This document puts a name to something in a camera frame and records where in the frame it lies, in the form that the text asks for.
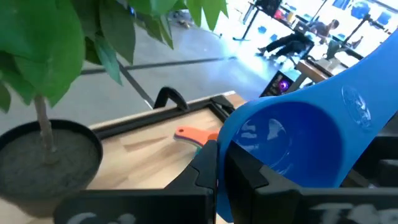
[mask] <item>black plant pot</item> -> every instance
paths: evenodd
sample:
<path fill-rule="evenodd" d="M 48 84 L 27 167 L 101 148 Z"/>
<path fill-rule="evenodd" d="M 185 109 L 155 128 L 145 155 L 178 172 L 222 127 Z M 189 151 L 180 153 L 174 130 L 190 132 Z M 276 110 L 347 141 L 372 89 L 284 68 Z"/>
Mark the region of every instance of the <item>black plant pot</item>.
<path fill-rule="evenodd" d="M 103 158 L 97 136 L 81 124 L 51 120 L 59 154 L 44 163 L 38 122 L 18 126 L 0 136 L 0 196 L 35 217 L 49 217 L 63 198 L 85 189 Z"/>

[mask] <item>chair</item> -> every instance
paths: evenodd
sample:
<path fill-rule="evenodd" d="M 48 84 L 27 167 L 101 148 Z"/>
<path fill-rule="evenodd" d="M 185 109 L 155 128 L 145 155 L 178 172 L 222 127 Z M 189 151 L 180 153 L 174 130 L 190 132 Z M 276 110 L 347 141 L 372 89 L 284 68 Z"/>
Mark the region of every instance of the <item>chair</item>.
<path fill-rule="evenodd" d="M 294 67 L 297 66 L 297 64 L 299 63 L 299 61 L 303 58 L 305 58 L 308 53 L 310 53 L 310 51 L 313 49 L 313 47 L 315 46 L 315 43 L 313 41 L 310 41 L 307 44 L 307 47 L 305 48 L 305 50 L 301 51 L 300 53 L 289 53 L 286 55 L 286 59 L 284 61 L 282 61 L 280 63 L 280 65 L 283 65 L 286 61 L 290 60 L 291 62 L 293 62 Z"/>

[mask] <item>window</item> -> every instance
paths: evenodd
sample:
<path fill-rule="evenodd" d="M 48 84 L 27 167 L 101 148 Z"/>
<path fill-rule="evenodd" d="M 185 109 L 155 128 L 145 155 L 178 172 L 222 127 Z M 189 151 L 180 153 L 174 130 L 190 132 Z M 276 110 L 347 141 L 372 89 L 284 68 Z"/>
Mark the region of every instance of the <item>window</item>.
<path fill-rule="evenodd" d="M 398 25 L 397 11 L 393 9 L 394 6 L 386 7 L 385 4 L 388 1 L 398 4 L 397 0 L 383 0 L 384 4 L 368 0 L 328 0 L 320 10 L 318 20 L 325 24 L 330 23 L 333 19 L 339 20 L 339 27 L 330 32 L 335 40 L 345 40 L 357 28 L 366 14 L 369 14 L 372 20 L 383 25 L 385 29 L 394 32 Z M 337 53 L 335 57 L 350 67 L 358 62 L 358 59 L 349 56 L 350 52 L 365 57 L 388 37 L 389 34 L 383 29 L 366 21 L 348 41 L 351 45 L 350 49 Z M 319 59 L 324 57 L 327 49 L 328 47 L 325 46 L 317 47 L 310 55 L 314 54 L 317 56 L 316 59 Z"/>
<path fill-rule="evenodd" d="M 383 3 L 391 8 L 398 10 L 398 1 L 397 0 L 379 0 L 380 3 Z"/>

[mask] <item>plant stem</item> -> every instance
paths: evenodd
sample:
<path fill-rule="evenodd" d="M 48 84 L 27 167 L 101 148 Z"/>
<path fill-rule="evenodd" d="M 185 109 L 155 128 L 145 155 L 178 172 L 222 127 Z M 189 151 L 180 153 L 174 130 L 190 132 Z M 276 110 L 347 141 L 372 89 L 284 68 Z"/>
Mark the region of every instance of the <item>plant stem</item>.
<path fill-rule="evenodd" d="M 53 164 L 58 160 L 55 156 L 55 151 L 57 149 L 54 146 L 51 122 L 47 117 L 44 97 L 42 95 L 37 95 L 34 99 L 34 102 L 37 113 L 37 121 L 40 124 L 40 135 L 42 137 L 43 147 L 45 150 L 44 162 L 47 164 Z"/>

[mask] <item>metal leg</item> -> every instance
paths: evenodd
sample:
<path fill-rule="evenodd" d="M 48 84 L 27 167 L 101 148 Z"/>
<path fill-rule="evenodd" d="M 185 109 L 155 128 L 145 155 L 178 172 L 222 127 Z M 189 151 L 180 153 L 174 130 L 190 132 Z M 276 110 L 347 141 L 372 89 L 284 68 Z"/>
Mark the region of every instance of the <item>metal leg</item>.
<path fill-rule="evenodd" d="M 249 23 L 249 25 L 248 25 L 248 28 L 246 28 L 246 31 L 244 32 L 242 38 L 233 37 L 233 38 L 232 38 L 233 40 L 236 40 L 236 41 L 243 41 L 243 40 L 246 40 L 246 39 L 245 39 L 245 38 L 246 38 L 246 35 L 248 34 L 249 29 L 250 29 L 250 27 L 252 26 L 252 24 L 253 24 L 255 18 L 257 17 L 257 14 L 258 14 L 258 13 L 259 13 L 259 9 L 256 9 L 256 12 L 254 13 L 253 18 L 250 20 L 250 23 Z"/>
<path fill-rule="evenodd" d="M 254 9 L 254 5 L 250 4 L 250 7 L 249 7 L 248 11 L 245 13 L 243 20 L 242 20 L 244 25 L 246 24 L 246 21 L 248 20 L 249 15 L 250 15 L 251 11 L 253 11 L 253 9 Z"/>

